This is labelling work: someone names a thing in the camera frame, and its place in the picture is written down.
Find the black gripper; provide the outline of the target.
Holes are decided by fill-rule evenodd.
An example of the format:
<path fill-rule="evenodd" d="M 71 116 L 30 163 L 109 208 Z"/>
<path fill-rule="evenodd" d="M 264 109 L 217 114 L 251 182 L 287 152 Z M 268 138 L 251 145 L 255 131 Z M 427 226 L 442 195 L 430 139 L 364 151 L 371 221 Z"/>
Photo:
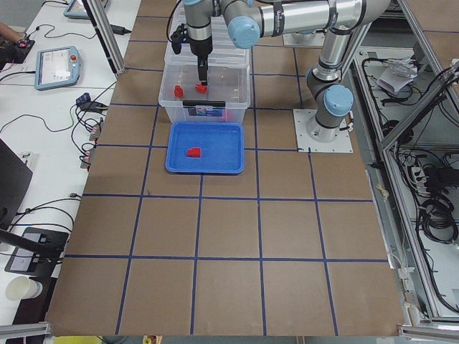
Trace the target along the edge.
<path fill-rule="evenodd" d="M 190 45 L 191 52 L 198 56 L 199 81 L 202 85 L 208 85 L 208 56 L 213 50 L 211 24 L 204 27 L 180 24 L 170 36 L 170 40 L 175 54 L 181 53 L 183 44 Z"/>

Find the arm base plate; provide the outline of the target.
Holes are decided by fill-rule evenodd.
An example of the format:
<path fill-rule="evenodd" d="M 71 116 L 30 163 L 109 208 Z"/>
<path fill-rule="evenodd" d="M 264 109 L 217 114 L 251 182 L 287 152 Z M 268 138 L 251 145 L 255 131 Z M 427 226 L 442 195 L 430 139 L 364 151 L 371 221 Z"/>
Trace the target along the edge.
<path fill-rule="evenodd" d="M 300 153 L 345 153 L 354 152 L 350 130 L 342 118 L 338 128 L 324 128 L 316 121 L 316 109 L 294 109 L 293 118 Z"/>

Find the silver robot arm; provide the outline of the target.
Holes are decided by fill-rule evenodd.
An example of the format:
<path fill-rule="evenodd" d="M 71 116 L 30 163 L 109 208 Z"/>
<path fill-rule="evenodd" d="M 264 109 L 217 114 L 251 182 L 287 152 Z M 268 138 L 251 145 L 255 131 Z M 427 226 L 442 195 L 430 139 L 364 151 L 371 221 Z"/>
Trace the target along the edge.
<path fill-rule="evenodd" d="M 197 57 L 199 81 L 207 84 L 208 56 L 213 50 L 211 19 L 223 17 L 237 48 L 249 49 L 263 37 L 326 30 L 317 63 L 307 74 L 307 86 L 318 109 L 311 121 L 320 133 L 337 131 L 350 112 L 354 96 L 338 82 L 350 40 L 357 28 L 371 24 L 388 1 L 183 1 L 185 22 L 170 34 L 175 54 L 188 44 Z"/>

